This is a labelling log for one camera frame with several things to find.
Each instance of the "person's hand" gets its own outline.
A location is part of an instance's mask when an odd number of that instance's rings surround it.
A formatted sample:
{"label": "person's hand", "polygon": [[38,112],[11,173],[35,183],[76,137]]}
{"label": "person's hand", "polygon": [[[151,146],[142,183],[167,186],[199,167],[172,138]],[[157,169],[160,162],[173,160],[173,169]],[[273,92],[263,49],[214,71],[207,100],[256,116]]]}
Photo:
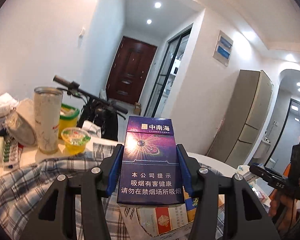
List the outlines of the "person's hand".
{"label": "person's hand", "polygon": [[270,203],[270,209],[269,209],[269,216],[274,217],[277,213],[277,209],[280,205],[280,202],[285,205],[288,210],[286,212],[285,217],[283,218],[281,224],[278,227],[278,231],[287,231],[289,229],[289,226],[291,224],[291,227],[293,227],[296,223],[296,216],[297,216],[297,208],[296,208],[296,200],[292,200],[291,198],[287,197],[286,195],[281,195],[280,201],[276,200],[277,190],[275,189],[275,192],[273,194],[273,200]]}

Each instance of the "yellow bucket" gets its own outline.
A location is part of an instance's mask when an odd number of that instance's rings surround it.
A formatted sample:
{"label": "yellow bucket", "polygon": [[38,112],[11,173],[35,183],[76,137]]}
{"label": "yellow bucket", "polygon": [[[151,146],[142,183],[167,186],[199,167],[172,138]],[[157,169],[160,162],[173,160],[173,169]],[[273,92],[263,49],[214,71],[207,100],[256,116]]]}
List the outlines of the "yellow bucket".
{"label": "yellow bucket", "polygon": [[78,115],[80,111],[78,108],[61,105],[60,120],[59,120],[59,138],[61,139],[61,132],[68,127],[76,127]]}

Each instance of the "refrigerator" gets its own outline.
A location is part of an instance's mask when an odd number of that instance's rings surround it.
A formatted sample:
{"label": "refrigerator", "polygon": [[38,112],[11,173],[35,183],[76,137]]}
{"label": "refrigerator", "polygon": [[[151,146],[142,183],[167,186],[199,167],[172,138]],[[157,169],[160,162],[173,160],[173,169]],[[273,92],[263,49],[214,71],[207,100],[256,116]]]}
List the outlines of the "refrigerator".
{"label": "refrigerator", "polygon": [[263,70],[240,70],[209,157],[235,169],[245,162],[266,119],[272,89],[273,84]]}

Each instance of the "plaid cloth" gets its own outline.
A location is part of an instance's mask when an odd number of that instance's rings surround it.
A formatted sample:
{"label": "plaid cloth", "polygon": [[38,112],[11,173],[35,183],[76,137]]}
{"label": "plaid cloth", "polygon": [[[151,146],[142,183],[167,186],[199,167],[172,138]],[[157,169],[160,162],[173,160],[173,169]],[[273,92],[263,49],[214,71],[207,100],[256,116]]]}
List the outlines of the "plaid cloth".
{"label": "plaid cloth", "polygon": [[[87,151],[81,156],[46,159],[0,177],[0,225],[6,234],[13,240],[20,238],[30,212],[59,174],[71,177],[92,169],[100,165],[103,158],[110,156],[113,150],[114,146],[94,143],[93,152]],[[209,166],[201,166],[221,175]],[[126,240],[130,237],[117,205],[117,192],[118,185],[111,197],[102,199],[102,203],[111,239]],[[80,195],[76,196],[75,213],[77,239],[83,240]],[[221,206],[218,211],[216,239],[222,236],[223,221],[224,210]]]}

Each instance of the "wooden front door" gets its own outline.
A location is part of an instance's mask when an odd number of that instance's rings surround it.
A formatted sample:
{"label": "wooden front door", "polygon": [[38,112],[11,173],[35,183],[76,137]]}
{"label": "wooden front door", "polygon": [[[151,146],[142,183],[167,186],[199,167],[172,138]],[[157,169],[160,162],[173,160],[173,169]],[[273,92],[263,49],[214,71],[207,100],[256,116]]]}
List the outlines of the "wooden front door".
{"label": "wooden front door", "polygon": [[129,104],[138,102],[157,47],[123,37],[109,74],[106,92]]}

